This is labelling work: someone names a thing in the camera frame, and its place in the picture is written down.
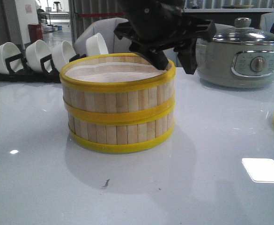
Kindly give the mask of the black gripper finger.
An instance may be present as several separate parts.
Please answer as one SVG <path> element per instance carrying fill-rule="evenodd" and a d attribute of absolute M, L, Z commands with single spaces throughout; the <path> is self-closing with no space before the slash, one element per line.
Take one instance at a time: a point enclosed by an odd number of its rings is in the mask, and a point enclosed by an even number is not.
<path fill-rule="evenodd" d="M 197 68 L 196 61 L 196 38 L 187 39 L 186 41 L 181 41 L 174 48 L 177 52 L 177 57 L 187 74 L 194 74 Z"/>
<path fill-rule="evenodd" d="M 141 48 L 136 53 L 158 70 L 165 70 L 168 66 L 169 61 L 161 50 Z"/>

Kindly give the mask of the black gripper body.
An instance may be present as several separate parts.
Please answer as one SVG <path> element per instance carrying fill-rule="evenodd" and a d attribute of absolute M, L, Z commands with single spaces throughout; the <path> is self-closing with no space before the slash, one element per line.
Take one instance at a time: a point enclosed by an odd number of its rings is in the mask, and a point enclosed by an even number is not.
<path fill-rule="evenodd" d="M 211 42 L 216 34 L 214 21 L 183 13 L 182 0 L 119 0 L 118 4 L 128 21 L 116 26 L 115 35 L 141 47 L 180 51 L 198 38 Z"/>

